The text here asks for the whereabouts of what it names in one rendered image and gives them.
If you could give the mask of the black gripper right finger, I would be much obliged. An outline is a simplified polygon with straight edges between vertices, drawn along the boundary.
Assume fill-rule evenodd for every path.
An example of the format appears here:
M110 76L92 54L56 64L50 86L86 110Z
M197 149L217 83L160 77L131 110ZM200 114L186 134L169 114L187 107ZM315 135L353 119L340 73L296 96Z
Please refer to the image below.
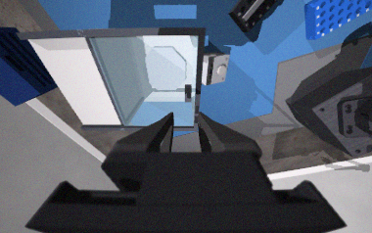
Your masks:
M258 160L262 156L256 140L212 120L202 112L198 114L198 128L201 152L252 152Z

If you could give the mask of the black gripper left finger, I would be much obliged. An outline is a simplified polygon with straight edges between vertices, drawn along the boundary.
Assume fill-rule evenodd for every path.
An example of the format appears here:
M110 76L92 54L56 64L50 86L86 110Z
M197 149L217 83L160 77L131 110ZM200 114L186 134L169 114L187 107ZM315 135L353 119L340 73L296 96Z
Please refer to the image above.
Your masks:
M171 112L162 119L117 140L110 152L147 151L171 153L173 127L174 117L173 112Z

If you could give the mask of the blue tube rack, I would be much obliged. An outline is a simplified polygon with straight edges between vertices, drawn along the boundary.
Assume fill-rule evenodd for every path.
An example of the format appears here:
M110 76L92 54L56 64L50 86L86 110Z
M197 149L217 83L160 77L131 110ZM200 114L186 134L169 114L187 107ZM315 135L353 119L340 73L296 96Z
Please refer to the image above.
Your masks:
M372 0L312 0L304 5L306 39L316 40L372 9Z

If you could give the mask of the blue bench mat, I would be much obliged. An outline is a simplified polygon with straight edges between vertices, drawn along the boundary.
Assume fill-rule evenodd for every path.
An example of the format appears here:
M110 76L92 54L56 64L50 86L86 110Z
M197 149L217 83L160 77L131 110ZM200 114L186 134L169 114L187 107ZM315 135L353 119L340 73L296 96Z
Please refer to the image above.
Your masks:
M277 66L372 34L372 9L316 40L306 39L304 5L277 0L243 32L228 15L239 0L38 0L62 29L205 27L205 52L225 53L225 81L201 87L200 110L227 124L272 113Z

